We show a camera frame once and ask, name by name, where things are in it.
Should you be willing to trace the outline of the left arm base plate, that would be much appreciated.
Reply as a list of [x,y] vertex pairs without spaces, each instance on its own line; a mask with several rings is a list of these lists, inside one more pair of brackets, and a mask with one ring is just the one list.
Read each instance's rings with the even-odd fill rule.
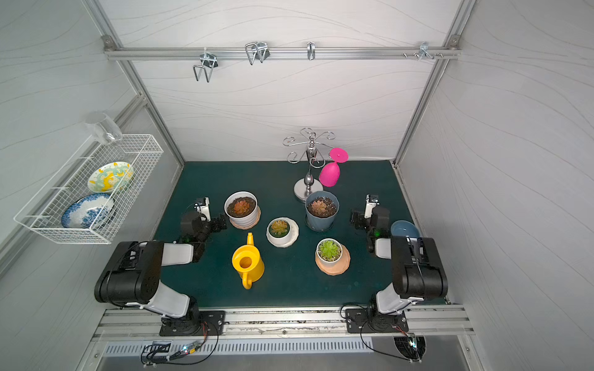
[[223,332],[225,311],[188,312],[182,318],[162,317],[161,337],[216,335]]

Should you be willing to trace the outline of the yellow watering can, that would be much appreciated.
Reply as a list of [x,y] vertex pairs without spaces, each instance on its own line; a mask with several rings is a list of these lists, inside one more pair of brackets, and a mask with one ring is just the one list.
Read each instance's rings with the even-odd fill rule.
[[252,285],[262,278],[265,273],[265,264],[260,251],[255,247],[253,233],[247,235],[245,245],[235,250],[231,262],[233,268],[240,275],[244,289],[250,290]]

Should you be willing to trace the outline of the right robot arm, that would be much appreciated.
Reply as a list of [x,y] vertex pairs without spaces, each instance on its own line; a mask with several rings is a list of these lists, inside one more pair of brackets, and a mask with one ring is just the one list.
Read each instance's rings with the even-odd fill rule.
[[377,318],[390,319],[396,329],[403,330],[406,309],[447,296],[447,276],[436,242],[422,237],[414,224],[406,220],[392,223],[389,210],[381,206],[370,212],[353,210],[350,223],[366,233],[369,253],[391,262],[391,282],[368,304],[369,324]]

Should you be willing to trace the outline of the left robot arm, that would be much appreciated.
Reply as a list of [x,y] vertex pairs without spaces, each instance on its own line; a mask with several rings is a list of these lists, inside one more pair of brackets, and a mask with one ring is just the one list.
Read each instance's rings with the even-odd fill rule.
[[226,228],[224,215],[212,218],[193,211],[182,218],[179,242],[118,243],[94,287],[96,301],[160,315],[162,337],[220,335],[225,312],[200,310],[196,298],[162,283],[161,273],[163,267],[198,262],[208,237]]

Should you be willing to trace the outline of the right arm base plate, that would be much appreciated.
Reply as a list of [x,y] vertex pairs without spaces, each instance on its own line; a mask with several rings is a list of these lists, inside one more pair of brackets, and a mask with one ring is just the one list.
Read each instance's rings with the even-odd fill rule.
[[346,330],[350,334],[397,333],[408,332],[408,320],[404,314],[385,315],[371,312],[366,308],[351,308],[341,311],[346,320]]

